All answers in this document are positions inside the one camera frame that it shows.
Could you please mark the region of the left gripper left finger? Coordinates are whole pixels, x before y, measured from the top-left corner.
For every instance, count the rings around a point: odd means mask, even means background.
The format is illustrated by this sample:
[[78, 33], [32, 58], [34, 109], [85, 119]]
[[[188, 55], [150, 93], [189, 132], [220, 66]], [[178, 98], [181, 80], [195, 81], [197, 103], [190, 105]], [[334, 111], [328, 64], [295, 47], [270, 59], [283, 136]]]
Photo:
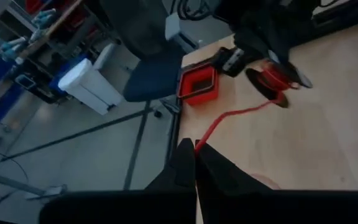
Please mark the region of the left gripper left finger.
[[182, 139], [146, 188], [74, 192], [44, 205], [39, 223], [195, 223], [195, 147]]

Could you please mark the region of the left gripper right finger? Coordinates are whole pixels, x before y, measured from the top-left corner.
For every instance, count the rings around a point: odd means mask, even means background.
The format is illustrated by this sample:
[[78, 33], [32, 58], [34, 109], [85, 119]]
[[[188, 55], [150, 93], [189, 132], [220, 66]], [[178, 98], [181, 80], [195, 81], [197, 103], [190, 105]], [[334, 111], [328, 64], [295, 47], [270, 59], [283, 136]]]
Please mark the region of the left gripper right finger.
[[205, 223], [358, 223], [358, 190], [274, 190], [209, 144], [196, 145]]

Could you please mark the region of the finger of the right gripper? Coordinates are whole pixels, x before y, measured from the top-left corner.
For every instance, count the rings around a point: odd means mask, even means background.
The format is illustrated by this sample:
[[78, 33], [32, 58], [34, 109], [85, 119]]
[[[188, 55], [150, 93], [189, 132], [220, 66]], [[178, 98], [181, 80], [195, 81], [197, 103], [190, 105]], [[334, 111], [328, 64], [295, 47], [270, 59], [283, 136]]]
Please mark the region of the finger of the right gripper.
[[306, 88], [313, 88], [313, 84], [310, 79], [304, 75], [299, 69], [291, 62], [286, 64], [288, 76], [294, 81]]

